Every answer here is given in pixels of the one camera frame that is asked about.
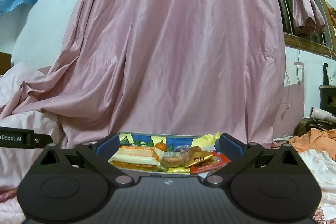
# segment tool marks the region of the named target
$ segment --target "orange clothing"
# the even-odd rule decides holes
[[[301,137],[292,137],[287,140],[297,152],[315,149],[317,152],[326,151],[330,158],[336,160],[336,129],[320,131],[312,128]]]

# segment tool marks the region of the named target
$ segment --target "red snack wrapper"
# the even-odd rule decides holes
[[[217,154],[216,152],[212,152],[212,155],[214,156],[215,159],[217,159],[215,160],[214,163],[211,163],[206,166],[199,166],[199,167],[192,166],[190,167],[190,173],[200,174],[200,173],[205,173],[205,172],[210,172],[210,171],[216,171],[230,162],[230,160],[227,157],[225,157],[223,154]]]

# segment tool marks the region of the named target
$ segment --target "wooden headboard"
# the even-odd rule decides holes
[[[11,54],[0,52],[0,75],[5,74],[11,68]]]

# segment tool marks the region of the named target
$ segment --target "pink cloth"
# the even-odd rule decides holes
[[[291,0],[294,28],[306,34],[323,32],[325,21],[314,0]]]
[[[57,113],[66,147],[119,130],[270,147],[284,75],[278,0],[78,0],[60,57],[0,118]]]

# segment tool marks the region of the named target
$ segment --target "window frame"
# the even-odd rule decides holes
[[[329,16],[327,3],[325,0],[315,0],[317,6],[319,7],[326,23],[325,23],[325,42],[331,46],[332,49],[336,52],[336,35],[334,30],[334,25]],[[312,52],[319,55],[328,56],[330,58],[330,52],[333,59],[336,59],[336,55],[329,50],[327,46],[322,44],[312,42],[308,39],[297,37],[293,34],[284,32],[285,36],[285,45],[293,48],[302,49],[308,52]]]

